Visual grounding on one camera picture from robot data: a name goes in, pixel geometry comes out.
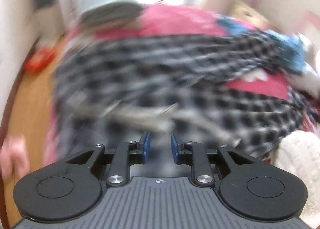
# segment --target metal screw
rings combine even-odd
[[[124,178],[123,178],[123,176],[120,176],[120,175],[113,175],[113,176],[110,176],[110,177],[108,178],[108,181],[109,181],[110,183],[118,184],[118,183],[123,182],[123,181],[124,181]]]
[[[199,181],[201,183],[209,183],[209,182],[213,181],[213,178],[209,175],[200,175],[197,177],[197,181]]]

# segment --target brown baseboard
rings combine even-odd
[[[9,120],[10,120],[12,107],[13,107],[14,100],[16,98],[19,86],[21,84],[23,74],[24,74],[24,65],[27,62],[27,60],[30,59],[31,56],[35,53],[36,44],[38,43],[38,41],[39,41],[39,38],[34,42],[31,49],[29,50],[22,66],[17,74],[17,77],[12,85],[7,103],[4,108],[4,113],[3,113],[3,117],[2,117],[2,121],[1,121],[1,125],[0,125],[0,147],[2,147],[4,138],[6,137],[7,132],[8,132]],[[9,226],[7,211],[6,211],[6,207],[5,207],[4,184],[3,184],[2,177],[0,177],[0,219],[1,219],[2,227],[4,229],[9,229],[10,226]]]

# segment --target black and white checkered fabric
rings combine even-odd
[[[116,101],[140,107],[178,103],[186,117],[174,120],[174,132],[183,141],[210,148],[221,144],[214,131],[194,120],[198,118],[241,138],[239,149],[260,157],[302,127],[304,100],[292,89],[289,102],[221,84],[258,67],[276,72],[278,52],[273,41],[258,31],[226,37],[140,37],[97,42],[69,52],[55,72],[58,154],[64,157],[96,143],[114,148],[142,135],[143,130],[130,123],[70,113],[66,102],[81,92],[87,102],[105,108]],[[173,163],[169,134],[152,135],[148,168],[140,167],[136,173],[183,175]]]

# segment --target wooden floor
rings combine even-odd
[[[43,166],[42,154],[52,100],[51,74],[59,62],[64,45],[64,39],[61,39],[56,46],[57,57],[40,74],[24,74],[13,105],[8,135],[25,135],[31,171]],[[17,176],[14,176],[12,180],[4,182],[5,204],[10,226],[21,218],[12,196],[17,181]]]

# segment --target blue cloth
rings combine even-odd
[[[236,22],[234,19],[228,16],[221,16],[220,19],[216,20],[216,23],[223,27],[228,34],[241,34],[247,32],[247,28],[242,24]]]
[[[266,31],[281,49],[279,65],[288,73],[301,75],[306,65],[303,43],[297,35],[287,36],[272,30]]]

